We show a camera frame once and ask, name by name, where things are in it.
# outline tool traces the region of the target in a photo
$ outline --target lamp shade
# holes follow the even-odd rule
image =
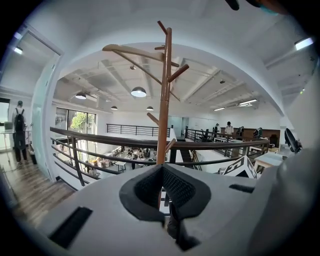
[[[85,100],[87,98],[86,94],[82,91],[78,92],[75,97],[80,100]]]
[[[142,98],[142,97],[146,97],[147,93],[146,93],[145,89],[143,89],[142,87],[138,86],[138,87],[133,88],[133,90],[131,92],[131,95],[135,96],[135,97]]]

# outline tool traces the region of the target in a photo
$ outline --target staircase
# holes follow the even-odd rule
[[[178,142],[185,142],[186,140],[185,139],[178,139],[177,140]],[[191,159],[191,156],[190,156],[190,153],[189,153],[189,150],[188,149],[180,149],[180,153],[181,153],[181,156],[182,156],[182,160],[183,162],[192,162],[192,159]],[[190,169],[194,169],[194,166],[186,166]]]

